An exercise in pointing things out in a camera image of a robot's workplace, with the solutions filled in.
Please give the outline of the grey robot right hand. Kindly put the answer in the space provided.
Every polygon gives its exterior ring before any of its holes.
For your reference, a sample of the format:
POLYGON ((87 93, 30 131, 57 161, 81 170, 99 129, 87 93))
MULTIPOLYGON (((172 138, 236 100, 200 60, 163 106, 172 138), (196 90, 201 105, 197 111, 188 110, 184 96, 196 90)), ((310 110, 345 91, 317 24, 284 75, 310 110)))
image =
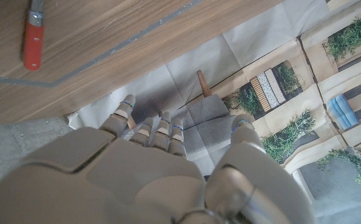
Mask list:
POLYGON ((122 138, 128 95, 99 128, 29 154, 0 181, 0 223, 314 223, 296 181, 267 155, 249 117, 205 178, 186 158, 183 124, 164 113, 122 138))

